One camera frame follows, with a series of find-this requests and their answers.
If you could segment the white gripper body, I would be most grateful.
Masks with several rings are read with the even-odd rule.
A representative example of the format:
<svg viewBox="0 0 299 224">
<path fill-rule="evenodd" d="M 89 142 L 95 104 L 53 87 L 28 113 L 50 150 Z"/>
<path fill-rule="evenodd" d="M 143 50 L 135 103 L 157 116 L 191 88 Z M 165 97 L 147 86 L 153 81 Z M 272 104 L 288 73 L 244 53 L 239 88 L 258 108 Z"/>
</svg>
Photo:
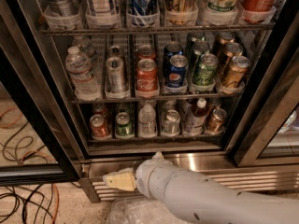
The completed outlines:
<svg viewBox="0 0 299 224">
<path fill-rule="evenodd" d="M 171 161 L 166 160 L 162 152 L 158 151 L 151 159 L 143 161 L 135 171 L 135 183 L 138 191 L 150 199 L 152 198 L 150 194 L 150 175 L 160 164 L 171 164 Z"/>
</svg>

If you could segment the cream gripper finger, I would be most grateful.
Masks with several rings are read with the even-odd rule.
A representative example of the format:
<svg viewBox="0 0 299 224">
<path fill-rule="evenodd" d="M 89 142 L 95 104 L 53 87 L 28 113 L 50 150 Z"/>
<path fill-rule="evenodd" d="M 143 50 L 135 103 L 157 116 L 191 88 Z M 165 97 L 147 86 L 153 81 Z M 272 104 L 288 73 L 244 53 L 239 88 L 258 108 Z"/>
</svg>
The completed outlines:
<svg viewBox="0 0 299 224">
<path fill-rule="evenodd" d="M 103 176 L 104 183 L 107 187 L 125 191 L 134 191 L 135 173 L 133 168 L 125 168 L 118 172 L 109 173 Z"/>
</svg>

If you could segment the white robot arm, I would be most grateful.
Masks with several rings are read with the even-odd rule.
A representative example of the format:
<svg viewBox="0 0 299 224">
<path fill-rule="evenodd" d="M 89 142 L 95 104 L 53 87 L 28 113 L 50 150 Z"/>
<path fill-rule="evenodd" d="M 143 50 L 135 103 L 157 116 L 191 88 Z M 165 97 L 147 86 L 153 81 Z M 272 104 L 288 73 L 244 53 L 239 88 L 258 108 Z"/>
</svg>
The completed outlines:
<svg viewBox="0 0 299 224">
<path fill-rule="evenodd" d="M 103 176 L 105 185 L 138 190 L 194 224 L 299 224 L 299 201 L 226 188 L 208 176 L 180 168 L 158 151 L 137 168 Z"/>
</svg>

